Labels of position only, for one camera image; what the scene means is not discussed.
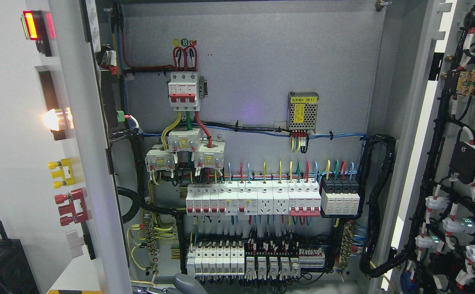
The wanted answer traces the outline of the grey robotic left hand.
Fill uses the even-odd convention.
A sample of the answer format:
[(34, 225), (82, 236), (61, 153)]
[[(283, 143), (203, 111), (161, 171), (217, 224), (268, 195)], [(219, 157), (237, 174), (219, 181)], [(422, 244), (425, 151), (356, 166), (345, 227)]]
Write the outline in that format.
[(178, 273), (174, 276), (173, 287), (132, 286), (133, 294), (207, 294), (205, 288), (194, 278)]

